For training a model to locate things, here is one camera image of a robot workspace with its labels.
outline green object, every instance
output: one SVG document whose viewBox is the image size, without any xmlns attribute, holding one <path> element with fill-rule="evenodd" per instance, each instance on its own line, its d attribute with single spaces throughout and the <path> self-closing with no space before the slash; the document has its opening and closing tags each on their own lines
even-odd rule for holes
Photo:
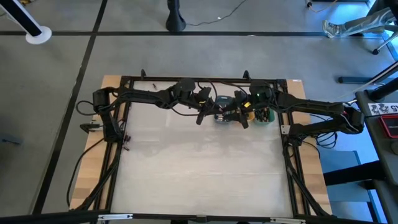
<svg viewBox="0 0 398 224">
<path fill-rule="evenodd" d="M 268 112 L 268 121 L 261 121 L 257 117 L 254 117 L 254 122 L 258 125 L 267 125 L 275 120 L 275 113 L 272 109 L 267 109 Z"/>
</svg>

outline white pole base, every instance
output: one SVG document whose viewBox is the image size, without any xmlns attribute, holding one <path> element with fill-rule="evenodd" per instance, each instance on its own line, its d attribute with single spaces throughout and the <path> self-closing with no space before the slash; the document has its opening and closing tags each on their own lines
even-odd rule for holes
<svg viewBox="0 0 398 224">
<path fill-rule="evenodd" d="M 52 31 L 50 28 L 41 26 L 42 33 L 36 37 L 32 37 L 30 34 L 26 34 L 26 41 L 30 44 L 43 44 L 51 38 Z"/>
</svg>

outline black robotic arm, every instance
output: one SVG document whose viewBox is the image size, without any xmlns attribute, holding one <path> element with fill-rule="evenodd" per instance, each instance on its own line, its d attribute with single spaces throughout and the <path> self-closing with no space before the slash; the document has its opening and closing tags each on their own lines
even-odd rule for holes
<svg viewBox="0 0 398 224">
<path fill-rule="evenodd" d="M 123 138 L 117 121 L 111 116 L 111 111 L 124 102 L 148 103 L 162 109 L 172 109 L 177 104 L 185 105 L 198 111 L 197 124 L 208 115 L 222 114 L 224 119 L 240 122 L 247 128 L 248 113 L 264 108 L 271 108 L 278 113 L 304 112 L 329 116 L 332 119 L 315 124 L 291 124 L 284 126 L 283 133 L 288 135 L 291 144 L 299 146 L 307 136 L 317 136 L 323 133 L 341 131 L 346 134 L 359 134 L 364 128 L 364 115 L 345 103 L 329 103 L 322 101 L 303 100 L 291 94 L 272 88 L 264 81 L 251 82 L 247 94 L 241 90 L 234 92 L 232 103 L 221 108 L 211 97 L 211 88 L 203 87 L 194 92 L 195 82 L 185 78 L 166 90 L 143 91 L 121 88 L 103 88 L 93 93 L 94 111 L 103 120 L 104 140 L 116 142 Z M 117 94 L 110 103 L 109 94 Z"/>
</svg>

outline metal bracket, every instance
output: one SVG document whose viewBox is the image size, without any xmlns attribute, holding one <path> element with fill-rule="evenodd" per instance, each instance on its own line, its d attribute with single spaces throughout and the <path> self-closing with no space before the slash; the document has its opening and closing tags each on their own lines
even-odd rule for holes
<svg viewBox="0 0 398 224">
<path fill-rule="evenodd" d="M 131 77 L 129 76 L 122 76 L 120 79 L 120 86 L 125 86 L 127 84 L 130 84 Z"/>
<path fill-rule="evenodd" d="M 197 218 L 195 219 L 195 222 L 197 223 L 206 223 L 207 221 L 207 216 L 206 215 L 197 215 Z"/>
<path fill-rule="evenodd" d="M 305 220 L 293 219 L 293 218 L 271 218 L 272 223 L 281 224 L 305 224 Z"/>
<path fill-rule="evenodd" d="M 245 70 L 243 73 L 243 78 L 247 79 L 248 81 L 251 81 L 249 71 Z"/>
<path fill-rule="evenodd" d="M 132 214 L 98 215 L 98 221 L 132 219 Z"/>
<path fill-rule="evenodd" d="M 144 81 L 145 77 L 147 76 L 144 69 L 141 69 L 141 81 Z"/>
<path fill-rule="evenodd" d="M 91 121 L 88 124 L 81 124 L 80 128 L 84 132 L 89 133 L 90 131 L 102 131 L 102 125 L 101 121 Z"/>
<path fill-rule="evenodd" d="M 289 134 L 290 125 L 281 125 L 280 131 L 282 131 L 282 134 Z"/>
</svg>

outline wooden board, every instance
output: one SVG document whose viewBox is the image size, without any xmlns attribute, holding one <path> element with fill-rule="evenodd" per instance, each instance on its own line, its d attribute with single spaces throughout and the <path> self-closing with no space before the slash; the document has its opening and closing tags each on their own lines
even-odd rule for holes
<svg viewBox="0 0 398 224">
<path fill-rule="evenodd" d="M 102 87 L 113 86 L 118 87 L 120 84 L 121 76 L 118 75 L 106 75 L 104 76 Z M 301 80 L 287 80 L 287 86 L 290 94 L 293 94 L 297 98 L 305 98 L 303 83 Z M 310 124 L 310 116 L 305 113 L 293 113 L 293 119 L 295 123 Z M 103 137 L 101 131 L 89 133 L 86 149 L 94 144 L 96 141 Z M 314 138 L 307 138 L 307 142 L 316 144 Z M 79 206 L 93 190 L 100 178 L 101 166 L 103 163 L 106 143 L 102 142 L 97 145 L 91 152 L 89 152 L 83 159 L 78 172 L 76 186 L 73 191 L 71 206 L 70 208 L 76 208 Z M 326 191 L 325 181 L 323 179 L 322 167 L 320 164 L 318 152 L 309 145 L 303 144 L 299 147 L 300 157 L 302 161 L 303 173 L 305 178 L 305 184 L 315 200 L 322 206 L 322 208 L 331 214 L 330 203 L 328 194 Z M 301 195 L 299 189 L 296 188 L 297 201 L 301 204 Z M 106 200 L 106 194 L 108 193 L 108 185 L 104 188 L 100 208 L 104 208 Z M 298 207 L 299 213 L 303 213 L 303 208 Z"/>
<path fill-rule="evenodd" d="M 301 80 L 287 80 L 287 90 L 290 94 L 297 98 L 305 99 L 304 87 Z M 293 112 L 294 123 L 310 124 L 311 117 L 309 114 L 301 112 Z M 306 138 L 304 141 L 316 146 L 314 138 Z M 328 192 L 326 190 L 325 180 L 323 178 L 323 171 L 319 154 L 317 150 L 308 144 L 303 143 L 299 148 L 301 164 L 303 168 L 304 181 L 307 189 L 311 192 L 314 199 L 321 205 L 321 207 L 329 214 L 331 214 L 331 207 L 329 203 Z M 302 204 L 302 198 L 299 188 L 295 188 L 297 204 Z M 303 212 L 303 207 L 298 206 L 298 212 Z"/>
</svg>

